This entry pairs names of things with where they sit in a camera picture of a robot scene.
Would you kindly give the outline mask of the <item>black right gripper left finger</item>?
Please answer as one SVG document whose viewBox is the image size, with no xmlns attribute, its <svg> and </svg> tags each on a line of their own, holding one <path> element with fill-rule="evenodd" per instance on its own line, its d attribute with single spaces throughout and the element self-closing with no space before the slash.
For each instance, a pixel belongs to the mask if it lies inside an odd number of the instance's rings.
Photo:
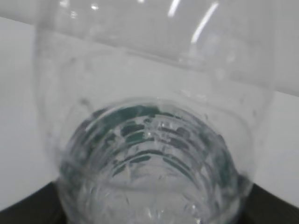
<svg viewBox="0 0 299 224">
<path fill-rule="evenodd" d="M 52 181 L 21 201 L 0 211 L 2 224 L 69 224 L 57 182 Z"/>
</svg>

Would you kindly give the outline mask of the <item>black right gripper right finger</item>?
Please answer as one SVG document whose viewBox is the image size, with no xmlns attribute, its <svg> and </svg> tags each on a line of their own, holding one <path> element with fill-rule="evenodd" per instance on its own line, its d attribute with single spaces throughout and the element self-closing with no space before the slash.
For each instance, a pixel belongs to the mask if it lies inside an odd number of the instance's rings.
<svg viewBox="0 0 299 224">
<path fill-rule="evenodd" d="M 234 224 L 299 224 L 299 209 L 256 184 L 241 200 L 241 212 Z"/>
</svg>

